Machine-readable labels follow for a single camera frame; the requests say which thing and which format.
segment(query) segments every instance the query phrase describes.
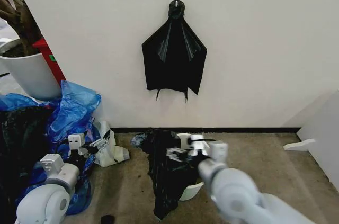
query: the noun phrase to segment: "black baseboard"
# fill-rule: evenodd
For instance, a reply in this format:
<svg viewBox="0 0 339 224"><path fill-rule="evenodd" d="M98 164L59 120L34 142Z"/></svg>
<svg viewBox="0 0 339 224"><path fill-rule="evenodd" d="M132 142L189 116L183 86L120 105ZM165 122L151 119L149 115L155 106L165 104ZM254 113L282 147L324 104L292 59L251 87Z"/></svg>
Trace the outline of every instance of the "black baseboard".
<svg viewBox="0 0 339 224"><path fill-rule="evenodd" d="M151 128L111 128L115 133L128 133L128 132L144 132ZM296 133L300 128L188 128L188 127L175 127L175 128L159 128L164 130L172 130L174 132L190 132L190 133Z"/></svg>
<svg viewBox="0 0 339 224"><path fill-rule="evenodd" d="M7 73L4 73L4 74L1 74L0 77L4 77L4 76L7 76L9 74L9 72Z"/></svg>

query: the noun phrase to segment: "white container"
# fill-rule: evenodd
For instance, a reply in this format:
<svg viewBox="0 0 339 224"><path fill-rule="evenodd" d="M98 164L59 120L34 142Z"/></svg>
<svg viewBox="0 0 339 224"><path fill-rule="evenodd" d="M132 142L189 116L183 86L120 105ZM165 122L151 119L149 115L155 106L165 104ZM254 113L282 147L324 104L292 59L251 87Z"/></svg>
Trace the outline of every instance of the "white container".
<svg viewBox="0 0 339 224"><path fill-rule="evenodd" d="M178 137L181 139L181 147L184 150L189 149L189 144L187 144L187 138L191 136L191 134L187 133L180 133L177 134ZM186 201L189 199L192 199L197 193L199 192L200 188L203 186L203 182L200 182L198 184L190 185L188 186L184 192L182 193L181 198L179 198L180 201Z"/></svg>
<svg viewBox="0 0 339 224"><path fill-rule="evenodd" d="M2 45L4 45L4 44L10 42L10 41L12 41L12 40L11 40L11 39L7 39L7 38L1 38L1 39L0 39L0 47L1 47ZM1 64L1 62L0 62L0 75L6 74L6 73L8 73L8 72L9 72L8 69L7 69L5 66L3 66L3 65Z"/></svg>
<svg viewBox="0 0 339 224"><path fill-rule="evenodd" d="M15 47L20 40L10 41L0 47L0 54ZM24 91L41 101L61 96L61 88L41 53L25 57L3 57L4 65Z"/></svg>

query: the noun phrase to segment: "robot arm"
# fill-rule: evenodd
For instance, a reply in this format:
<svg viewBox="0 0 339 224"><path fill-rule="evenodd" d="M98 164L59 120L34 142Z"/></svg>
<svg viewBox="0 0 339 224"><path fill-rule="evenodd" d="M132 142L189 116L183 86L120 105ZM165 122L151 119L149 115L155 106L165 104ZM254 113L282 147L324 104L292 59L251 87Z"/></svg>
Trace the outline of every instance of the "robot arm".
<svg viewBox="0 0 339 224"><path fill-rule="evenodd" d="M15 224L60 224L65 217L79 169L59 154L47 154L40 163L47 179L20 201Z"/></svg>
<svg viewBox="0 0 339 224"><path fill-rule="evenodd" d="M226 165L228 145L206 142L203 135L188 139L189 155L199 160L199 175L221 215L231 224L314 224L274 195L262 194L246 173ZM167 151L172 159L175 154Z"/></svg>

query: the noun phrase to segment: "black garbage bag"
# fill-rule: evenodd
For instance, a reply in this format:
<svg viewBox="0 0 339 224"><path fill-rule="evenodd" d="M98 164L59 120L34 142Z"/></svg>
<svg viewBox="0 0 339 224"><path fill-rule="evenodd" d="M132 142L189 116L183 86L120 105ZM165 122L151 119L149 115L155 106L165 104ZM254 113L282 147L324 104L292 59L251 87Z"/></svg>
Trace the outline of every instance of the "black garbage bag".
<svg viewBox="0 0 339 224"><path fill-rule="evenodd" d="M52 109L0 111L0 216L14 223L15 199L28 185L34 164L48 153L47 120Z"/></svg>
<svg viewBox="0 0 339 224"><path fill-rule="evenodd" d="M163 219L178 206L187 186L196 183L198 171L188 162L176 162L166 156L167 148L180 148L181 140L169 130L152 129L132 138L131 144L148 154L148 175L153 181L154 214Z"/></svg>
<svg viewBox="0 0 339 224"><path fill-rule="evenodd" d="M172 89L199 92L206 47L184 19L185 5L169 4L168 20L142 44L148 90Z"/></svg>

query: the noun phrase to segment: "white panel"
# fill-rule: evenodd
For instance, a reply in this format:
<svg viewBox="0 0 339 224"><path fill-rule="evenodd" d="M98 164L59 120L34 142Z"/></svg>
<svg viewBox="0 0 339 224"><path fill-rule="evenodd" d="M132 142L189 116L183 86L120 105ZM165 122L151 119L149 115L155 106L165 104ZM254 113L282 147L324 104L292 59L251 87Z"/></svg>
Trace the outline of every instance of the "white panel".
<svg viewBox="0 0 339 224"><path fill-rule="evenodd" d="M208 49L198 96L147 91L141 44L168 0L26 0L65 76L114 127L301 126L339 85L338 0L185 0Z"/></svg>
<svg viewBox="0 0 339 224"><path fill-rule="evenodd" d="M339 190L339 91L298 131L301 140L313 138L308 149Z"/></svg>

